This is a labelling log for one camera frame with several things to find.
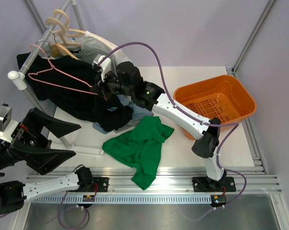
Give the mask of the green t shirt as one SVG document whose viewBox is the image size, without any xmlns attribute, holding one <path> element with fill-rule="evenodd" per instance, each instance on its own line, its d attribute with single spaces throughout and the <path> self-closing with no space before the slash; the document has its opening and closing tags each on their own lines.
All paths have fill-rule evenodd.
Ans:
<svg viewBox="0 0 289 230">
<path fill-rule="evenodd" d="M 146 190 L 156 179 L 162 145 L 173 132 L 174 128 L 164 125 L 159 117 L 148 116 L 133 130 L 104 142 L 102 149 L 118 162 L 135 168 L 131 181 Z"/>
</svg>

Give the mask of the pink wire hanger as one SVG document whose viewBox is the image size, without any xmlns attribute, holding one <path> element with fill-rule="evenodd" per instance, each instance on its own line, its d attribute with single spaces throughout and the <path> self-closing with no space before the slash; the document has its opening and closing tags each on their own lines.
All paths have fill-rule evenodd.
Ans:
<svg viewBox="0 0 289 230">
<path fill-rule="evenodd" d="M 43 83 L 43 84 L 51 85 L 51 86 L 54 86 L 54 87 L 63 88 L 63 89 L 70 90 L 70 91 L 81 92 L 81 93 L 91 94 L 91 95 L 97 95 L 97 96 L 100 96 L 100 97 L 101 97 L 101 95 L 99 95 L 98 93 L 88 92 L 88 91 L 79 90 L 79 89 L 75 89 L 75 88 L 71 88 L 71 87 L 66 87 L 66 86 L 62 86 L 62 85 L 59 85 L 59 84 L 54 84 L 54 83 L 51 83 L 51 82 L 48 82 L 48 81 L 44 81 L 44 80 L 40 80 L 40 79 L 35 78 L 35 76 L 38 76 L 38 75 L 41 74 L 41 73 L 46 73 L 46 72 L 50 72 L 50 71 L 52 71 L 52 70 L 55 70 L 55 71 L 58 72 L 58 73 L 61 73 L 61 74 L 65 75 L 65 76 L 67 76 L 67 77 L 69 77 L 69 78 L 71 78 L 71 79 L 74 79 L 74 80 L 76 80 L 76 81 L 81 82 L 82 84 L 87 85 L 88 87 L 92 87 L 92 85 L 90 85 L 89 83 L 87 83 L 87 82 L 85 82 L 85 81 L 83 81 L 83 80 L 81 80 L 81 79 L 79 79 L 79 78 L 76 78 L 76 77 L 74 77 L 74 76 L 72 76 L 72 75 L 70 75 L 70 74 L 68 74 L 68 73 L 66 73 L 66 72 L 64 72 L 64 71 L 61 71 L 61 70 L 59 70 L 58 68 L 56 68 L 56 67 L 52 64 L 51 60 L 49 59 L 48 55 L 46 54 L 46 52 L 44 51 L 44 49 L 43 49 L 42 47 L 40 47 L 40 46 L 37 45 L 37 44 L 30 44 L 30 49 L 31 49 L 31 51 L 33 50 L 33 47 L 38 48 L 38 52 L 40 52 L 40 51 L 43 52 L 44 56 L 46 57 L 49 65 L 50 65 L 50 68 L 45 69 L 45 70 L 41 70 L 41 71 L 38 71 L 38 72 L 30 72 L 30 73 L 28 73 L 28 77 L 29 77 L 31 80 L 37 81 L 37 82 L 40 82 L 40 83 Z"/>
</svg>

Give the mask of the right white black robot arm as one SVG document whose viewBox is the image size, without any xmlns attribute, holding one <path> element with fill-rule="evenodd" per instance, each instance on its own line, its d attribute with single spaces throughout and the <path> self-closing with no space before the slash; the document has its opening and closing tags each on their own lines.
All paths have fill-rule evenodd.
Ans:
<svg viewBox="0 0 289 230">
<path fill-rule="evenodd" d="M 209 119 L 200 116 L 182 107 L 163 88 L 144 81 L 139 69 L 129 61 L 120 63 L 116 72 L 112 72 L 111 67 L 110 59 L 102 64 L 94 61 L 92 68 L 96 75 L 91 91 L 105 99 L 112 95 L 127 96 L 137 106 L 178 124 L 195 138 L 191 150 L 203 159 L 206 168 L 206 178 L 197 183 L 210 191 L 222 189 L 225 186 L 226 171 L 218 165 L 216 157 L 220 143 L 220 120 L 216 117 Z"/>
</svg>

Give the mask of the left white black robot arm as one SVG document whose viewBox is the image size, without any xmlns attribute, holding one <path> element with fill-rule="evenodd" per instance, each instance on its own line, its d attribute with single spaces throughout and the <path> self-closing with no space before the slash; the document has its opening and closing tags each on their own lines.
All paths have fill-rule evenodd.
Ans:
<svg viewBox="0 0 289 230">
<path fill-rule="evenodd" d="M 30 109 L 18 122 L 12 119 L 12 109 L 0 104 L 0 217 L 46 195 L 92 189 L 91 171 L 83 165 L 57 179 L 25 182 L 30 171 L 46 175 L 76 155 L 71 145 L 53 149 L 52 140 L 43 135 L 43 129 L 63 138 L 80 128 L 79 124 L 53 118 L 38 108 Z"/>
</svg>

